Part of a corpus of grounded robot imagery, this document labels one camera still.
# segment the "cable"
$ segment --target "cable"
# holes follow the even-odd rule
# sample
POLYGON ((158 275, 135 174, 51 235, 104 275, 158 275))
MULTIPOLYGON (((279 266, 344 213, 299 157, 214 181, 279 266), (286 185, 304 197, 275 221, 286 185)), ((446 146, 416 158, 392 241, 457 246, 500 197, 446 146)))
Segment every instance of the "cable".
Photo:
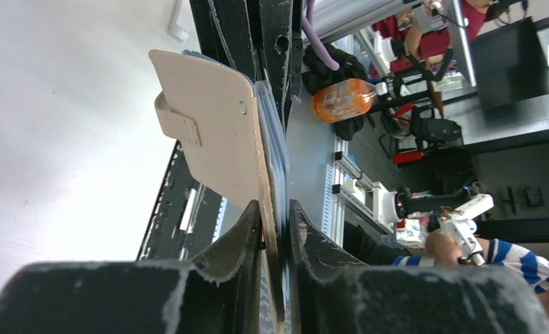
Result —
POLYGON ((475 186, 475 185, 480 185, 480 186, 481 186, 481 188, 482 188, 483 191, 481 191, 480 193, 485 193, 485 192, 486 192, 485 186, 484 186, 481 182, 475 181, 475 182, 473 182, 473 183, 471 184, 471 186, 475 186))
POLYGON ((313 19, 313 8, 315 7, 315 0, 309 0, 307 2, 307 15, 303 15, 303 19, 301 22, 301 26, 303 27, 303 31, 305 32, 305 35, 307 36, 307 39, 311 43, 311 46, 313 47, 313 51, 317 55, 319 59, 327 66, 330 70, 337 71, 340 68, 340 64, 335 61, 333 58, 331 58, 328 50, 324 46, 324 44, 319 39, 319 36, 315 33, 315 29, 313 29, 312 25, 312 19, 313 19))
POLYGON ((437 16, 442 17, 444 20, 454 24, 455 26, 457 26, 459 28, 467 29, 466 26, 461 26, 460 24, 456 23, 453 19, 448 17, 448 15, 450 15, 449 11, 446 12, 448 15, 444 15, 444 14, 440 14, 437 10, 432 9, 428 4, 424 4, 424 6, 426 6, 426 8, 428 8, 430 10, 430 13, 432 13, 432 15, 436 14, 437 16))
POLYGON ((441 218, 446 218, 446 215, 449 213, 449 212, 452 212, 452 208, 451 207, 440 207, 440 209, 442 210, 442 213, 440 214, 440 217, 441 218))
POLYGON ((511 15, 510 15, 510 7, 506 8, 505 13, 506 13, 506 15, 508 15, 508 22, 504 22, 504 20, 501 18, 501 15, 500 15, 500 16, 498 16, 497 19, 495 19, 495 25, 499 26, 499 27, 513 26, 514 24, 520 24, 520 23, 524 22, 524 20, 526 20, 526 18, 528 17, 528 0, 523 0, 522 1, 522 10, 524 12, 522 14, 522 18, 519 19, 516 22, 512 22, 512 18, 511 18, 511 15))

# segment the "black chair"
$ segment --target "black chair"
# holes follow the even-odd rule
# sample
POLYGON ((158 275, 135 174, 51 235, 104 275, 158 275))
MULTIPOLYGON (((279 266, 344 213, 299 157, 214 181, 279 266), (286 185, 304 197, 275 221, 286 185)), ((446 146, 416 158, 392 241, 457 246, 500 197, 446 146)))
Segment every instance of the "black chair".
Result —
POLYGON ((436 119, 435 108, 432 104, 426 106, 414 106, 411 111, 411 119, 407 134, 384 134, 379 137, 379 145, 385 152, 387 158, 391 159, 394 154, 405 152, 397 148, 397 141, 407 137, 414 136, 415 146, 421 152, 430 152, 439 150, 442 146, 452 141, 457 141, 462 137, 461 127, 452 120, 436 119), (431 111, 429 118, 423 118, 424 111, 431 111), (383 143, 384 138, 389 138, 389 148, 383 143))

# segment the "orange bottle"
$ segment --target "orange bottle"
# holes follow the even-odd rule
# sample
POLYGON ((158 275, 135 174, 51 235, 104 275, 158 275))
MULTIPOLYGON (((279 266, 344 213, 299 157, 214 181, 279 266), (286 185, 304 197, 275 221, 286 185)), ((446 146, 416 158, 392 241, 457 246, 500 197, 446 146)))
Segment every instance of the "orange bottle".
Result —
POLYGON ((311 107, 320 120, 335 123, 367 113, 375 97, 371 83, 347 79, 315 93, 311 107))

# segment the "black panel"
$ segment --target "black panel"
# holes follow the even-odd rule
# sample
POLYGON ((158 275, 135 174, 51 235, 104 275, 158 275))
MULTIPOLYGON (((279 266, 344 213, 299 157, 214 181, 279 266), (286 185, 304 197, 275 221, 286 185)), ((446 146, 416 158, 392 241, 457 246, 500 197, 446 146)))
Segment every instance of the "black panel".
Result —
POLYGON ((549 94, 549 67, 530 18, 480 35, 471 51, 483 110, 549 94))
POLYGON ((515 244, 549 243, 549 219, 481 221, 477 232, 484 239, 502 239, 515 244))
POLYGON ((150 222, 137 255, 143 259, 179 258, 186 233, 179 229, 188 192, 196 185, 190 175, 186 158, 177 143, 168 162, 166 176, 162 180, 159 195, 150 222))
POLYGON ((481 154, 546 143, 549 143, 549 130, 465 145, 465 150, 470 154, 481 154))

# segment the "black plastic part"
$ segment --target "black plastic part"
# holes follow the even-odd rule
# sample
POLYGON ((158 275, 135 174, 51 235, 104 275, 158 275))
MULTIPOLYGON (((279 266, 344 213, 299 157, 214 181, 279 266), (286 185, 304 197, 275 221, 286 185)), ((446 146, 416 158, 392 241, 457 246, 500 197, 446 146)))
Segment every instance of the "black plastic part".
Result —
POLYGON ((0 333, 258 333, 260 206, 190 262, 45 263, 0 293, 0 333))
POLYGON ((391 51, 393 51, 393 54, 405 54, 407 51, 405 48, 405 42, 403 40, 392 38, 391 51))
POLYGON ((456 261, 461 265, 461 266, 472 266, 473 265, 473 260, 468 258, 468 257, 459 257, 458 259, 456 259, 456 261))
POLYGON ((195 184, 184 153, 177 143, 168 162, 166 176, 161 183, 137 260, 179 258, 186 232, 178 227, 188 202, 187 193, 195 184))
POLYGON ((333 186, 331 186, 331 193, 334 195, 340 193, 340 188, 342 188, 340 184, 334 184, 333 186))
POLYGON ((193 0, 190 4, 202 53, 253 81, 259 80, 262 71, 252 31, 248 28, 250 17, 246 2, 193 0))
POLYGON ((395 195, 393 199, 393 205, 395 206, 395 211, 397 212, 397 216, 401 219, 407 217, 407 210, 405 208, 405 204, 403 201, 403 199, 406 198, 405 196, 406 194, 404 193, 398 193, 397 195, 395 195))
POLYGON ((549 65, 541 48, 531 17, 481 34, 473 41, 477 92, 486 122, 492 121, 491 114, 502 117, 520 101, 549 95, 549 65))
POLYGON ((372 117, 371 114, 367 113, 366 114, 366 118, 368 120, 368 124, 370 124, 370 127, 372 127, 373 129, 376 128, 376 121, 374 120, 374 118, 372 117))
POLYGON ((436 231, 440 228, 440 222, 438 221, 439 217, 440 214, 431 214, 429 216, 428 232, 432 233, 433 231, 436 231))
POLYGON ((301 94, 301 67, 303 64, 303 39, 300 33, 293 33, 291 42, 291 95, 301 94))
POLYGON ((392 152, 393 150, 393 137, 391 137, 390 134, 382 134, 379 137, 379 145, 381 146, 381 149, 385 153, 387 159, 391 159, 392 153, 390 152, 392 152), (387 148, 387 146, 385 146, 385 143, 383 142, 383 139, 385 138, 389 138, 389 148, 387 148))
POLYGON ((524 196, 528 207, 544 207, 543 191, 540 187, 529 186, 524 188, 524 196))
POLYGON ((503 200, 502 202, 510 206, 510 210, 512 211, 513 214, 517 214, 516 199, 514 199, 514 191, 512 190, 511 186, 506 186, 506 189, 508 191, 508 199, 503 200))
POLYGON ((409 198, 404 200, 408 214, 414 212, 442 212, 443 208, 456 209, 469 201, 467 193, 455 193, 449 195, 409 198))
POLYGON ((442 60, 442 64, 440 64, 440 67, 438 68, 437 73, 434 75, 434 79, 431 81, 441 81, 444 79, 444 75, 446 74, 446 71, 448 70, 448 67, 450 66, 450 62, 454 58, 454 51, 451 48, 448 48, 446 50, 446 54, 444 55, 444 59, 442 60))

